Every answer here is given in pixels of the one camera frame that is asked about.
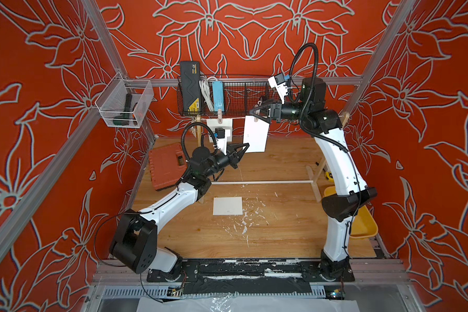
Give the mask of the white postcard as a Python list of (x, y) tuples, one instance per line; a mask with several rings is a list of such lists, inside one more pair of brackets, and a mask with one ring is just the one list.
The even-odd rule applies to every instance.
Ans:
[(244, 119), (243, 142), (248, 143), (247, 153), (265, 152), (270, 124), (254, 116)]
[(207, 119), (207, 126), (212, 130), (214, 134), (224, 132), (224, 138), (227, 143), (231, 143), (233, 139), (233, 119), (223, 118), (220, 123), (218, 119)]
[(241, 197), (214, 198), (214, 216), (238, 216), (243, 214), (243, 199)]

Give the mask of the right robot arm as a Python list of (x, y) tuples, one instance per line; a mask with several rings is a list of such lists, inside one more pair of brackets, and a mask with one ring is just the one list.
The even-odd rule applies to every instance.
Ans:
[(334, 282), (350, 267), (348, 243), (354, 218), (361, 207), (376, 197), (377, 190), (369, 187), (358, 172), (339, 114), (326, 108), (327, 86), (322, 79), (305, 78), (294, 101), (289, 98), (288, 75), (270, 77), (268, 84), (278, 93), (278, 100), (263, 101), (250, 110), (250, 115), (268, 124), (298, 121), (301, 130), (315, 139), (332, 173), (335, 194), (321, 200), (328, 226), (319, 272), (322, 279)]

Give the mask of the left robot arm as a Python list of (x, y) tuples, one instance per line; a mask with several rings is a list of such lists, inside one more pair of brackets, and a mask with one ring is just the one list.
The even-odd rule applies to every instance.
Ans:
[(118, 223), (109, 253), (136, 274), (145, 270), (175, 273), (179, 255), (158, 247), (158, 234), (182, 210), (202, 198), (211, 178), (228, 166), (237, 168), (250, 145), (228, 144), (226, 151), (212, 154), (200, 146), (187, 156), (188, 167), (175, 189), (156, 203), (137, 212), (125, 212)]

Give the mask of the black tape roll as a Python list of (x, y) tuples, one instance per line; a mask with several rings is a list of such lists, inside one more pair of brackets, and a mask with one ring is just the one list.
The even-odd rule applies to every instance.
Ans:
[(270, 108), (270, 104), (272, 103), (272, 99), (270, 97), (260, 97), (257, 103), (257, 110), (267, 110)]

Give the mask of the light blue power bank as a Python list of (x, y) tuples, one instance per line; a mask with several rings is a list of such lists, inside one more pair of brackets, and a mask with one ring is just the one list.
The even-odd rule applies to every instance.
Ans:
[(216, 112), (225, 111), (224, 106), (224, 85), (222, 81), (213, 81), (212, 82), (212, 91), (213, 91), (213, 104), (214, 110)]

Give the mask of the red tool case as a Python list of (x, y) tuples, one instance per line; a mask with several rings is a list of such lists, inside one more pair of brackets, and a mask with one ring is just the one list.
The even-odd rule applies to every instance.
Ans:
[(149, 152), (149, 170), (156, 191), (174, 186), (186, 169), (185, 154), (180, 143), (154, 148)]

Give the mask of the black yellow device box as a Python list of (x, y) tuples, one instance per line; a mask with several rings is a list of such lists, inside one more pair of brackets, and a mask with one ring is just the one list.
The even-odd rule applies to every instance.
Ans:
[(181, 61), (181, 91), (183, 108), (188, 114), (198, 114), (201, 111), (200, 63), (197, 61)]

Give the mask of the yellow tape measure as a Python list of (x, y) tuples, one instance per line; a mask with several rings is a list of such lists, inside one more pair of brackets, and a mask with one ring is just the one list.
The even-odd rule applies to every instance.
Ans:
[(326, 176), (326, 179), (327, 179), (329, 182), (331, 182), (331, 183), (334, 182), (334, 178), (333, 178), (333, 175), (332, 175), (331, 172), (325, 172), (325, 176)]

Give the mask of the clear plastic bin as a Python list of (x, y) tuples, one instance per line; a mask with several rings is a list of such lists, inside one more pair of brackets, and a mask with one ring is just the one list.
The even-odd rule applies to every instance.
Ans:
[[(113, 118), (123, 112), (127, 93), (132, 94), (130, 122), (128, 126), (116, 126)], [(153, 99), (154, 89), (150, 80), (126, 79), (117, 72), (96, 100), (96, 107), (106, 126), (138, 129)]]

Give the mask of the yellow plastic tray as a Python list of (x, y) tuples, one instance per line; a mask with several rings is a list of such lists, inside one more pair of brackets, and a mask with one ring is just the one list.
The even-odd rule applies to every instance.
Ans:
[[(355, 212), (356, 209), (356, 206), (349, 207), (347, 199), (338, 199), (335, 187), (327, 187), (324, 190), (322, 206), (329, 217), (337, 217), (340, 220)], [(367, 206), (363, 205), (354, 216), (350, 237), (351, 239), (366, 239), (374, 237), (377, 233), (378, 225)]]

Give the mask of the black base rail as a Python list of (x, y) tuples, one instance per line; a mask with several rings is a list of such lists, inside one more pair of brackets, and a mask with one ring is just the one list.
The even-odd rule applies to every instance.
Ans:
[(169, 296), (276, 295), (325, 298), (327, 286), (354, 282), (350, 266), (331, 282), (318, 259), (186, 259), (179, 275), (146, 273), (148, 283), (171, 283)]

